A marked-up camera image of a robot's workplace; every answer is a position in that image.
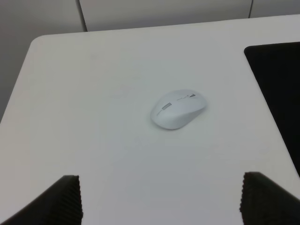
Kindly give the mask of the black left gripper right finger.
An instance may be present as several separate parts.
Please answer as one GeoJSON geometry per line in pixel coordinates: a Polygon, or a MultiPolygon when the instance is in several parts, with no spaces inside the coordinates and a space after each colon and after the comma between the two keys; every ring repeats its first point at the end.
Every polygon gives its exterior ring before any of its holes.
{"type": "Polygon", "coordinates": [[[240,212],[245,225],[298,225],[300,200],[264,174],[246,172],[240,212]]]}

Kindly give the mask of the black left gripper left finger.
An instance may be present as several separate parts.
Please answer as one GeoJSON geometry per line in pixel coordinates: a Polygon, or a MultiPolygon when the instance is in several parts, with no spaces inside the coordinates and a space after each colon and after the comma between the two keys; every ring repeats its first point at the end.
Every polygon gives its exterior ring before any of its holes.
{"type": "Polygon", "coordinates": [[[83,219],[78,175],[64,175],[3,225],[80,225],[83,219]]]}

